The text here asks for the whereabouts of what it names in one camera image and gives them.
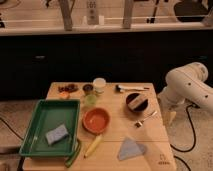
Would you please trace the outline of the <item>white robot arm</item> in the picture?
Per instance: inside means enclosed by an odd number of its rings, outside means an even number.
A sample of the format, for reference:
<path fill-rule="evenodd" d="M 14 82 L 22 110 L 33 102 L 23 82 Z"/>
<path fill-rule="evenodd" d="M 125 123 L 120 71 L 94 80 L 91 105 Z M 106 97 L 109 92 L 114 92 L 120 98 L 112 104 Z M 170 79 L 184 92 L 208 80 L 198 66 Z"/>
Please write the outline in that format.
<path fill-rule="evenodd" d="M 205 84 L 207 78 L 208 69 L 200 62 L 174 68 L 166 74 L 166 86 L 157 95 L 165 126 L 175 118 L 175 107 L 182 105 L 185 100 L 213 114 L 213 88 Z"/>

